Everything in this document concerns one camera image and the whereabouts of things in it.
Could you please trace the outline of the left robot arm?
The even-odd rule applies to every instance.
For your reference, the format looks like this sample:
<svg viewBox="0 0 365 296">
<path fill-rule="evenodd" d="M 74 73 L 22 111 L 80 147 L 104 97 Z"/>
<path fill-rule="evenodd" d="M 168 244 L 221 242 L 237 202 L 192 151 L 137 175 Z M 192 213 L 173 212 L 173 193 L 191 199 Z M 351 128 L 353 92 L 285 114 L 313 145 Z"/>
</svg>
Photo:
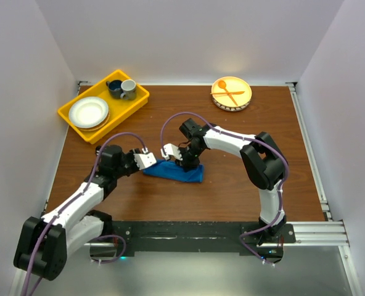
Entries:
<svg viewBox="0 0 365 296">
<path fill-rule="evenodd" d="M 93 169 L 76 192 L 53 211 L 25 220 L 13 265 L 29 275 L 52 281 L 69 256 L 85 243 L 93 239 L 108 241 L 113 234 L 112 218 L 94 207 L 112 193 L 118 179 L 155 162 L 147 148 L 123 152 L 118 145 L 100 146 Z"/>
</svg>

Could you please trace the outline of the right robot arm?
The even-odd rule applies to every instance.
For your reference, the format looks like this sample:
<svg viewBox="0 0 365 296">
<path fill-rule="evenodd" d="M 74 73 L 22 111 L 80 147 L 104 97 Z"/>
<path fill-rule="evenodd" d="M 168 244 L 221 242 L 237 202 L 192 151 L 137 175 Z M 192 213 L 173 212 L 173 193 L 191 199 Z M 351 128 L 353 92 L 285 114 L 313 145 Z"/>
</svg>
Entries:
<svg viewBox="0 0 365 296">
<path fill-rule="evenodd" d="M 184 171 L 198 168 L 199 157 L 205 150 L 220 150 L 242 160 L 249 180 L 259 190 L 261 205 L 260 228 L 248 233 L 260 235 L 266 242 L 279 238 L 286 224 L 282 196 L 289 168 L 272 137 L 265 132 L 244 135 L 219 126 L 200 126 L 191 118 L 182 123 L 179 130 L 187 139 L 187 146 L 178 148 L 176 164 Z"/>
</svg>

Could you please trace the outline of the blue cloth napkin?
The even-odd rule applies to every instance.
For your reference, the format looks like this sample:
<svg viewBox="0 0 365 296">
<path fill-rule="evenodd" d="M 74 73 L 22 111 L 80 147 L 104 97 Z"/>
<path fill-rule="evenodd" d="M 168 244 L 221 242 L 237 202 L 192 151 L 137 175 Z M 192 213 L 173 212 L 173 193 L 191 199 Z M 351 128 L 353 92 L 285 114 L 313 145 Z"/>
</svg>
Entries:
<svg viewBox="0 0 365 296">
<path fill-rule="evenodd" d="M 183 183 L 201 183 L 204 176 L 204 166 L 199 165 L 193 170 L 184 171 L 184 168 L 174 162 L 157 160 L 156 164 L 142 171 L 147 176 L 170 179 Z"/>
</svg>

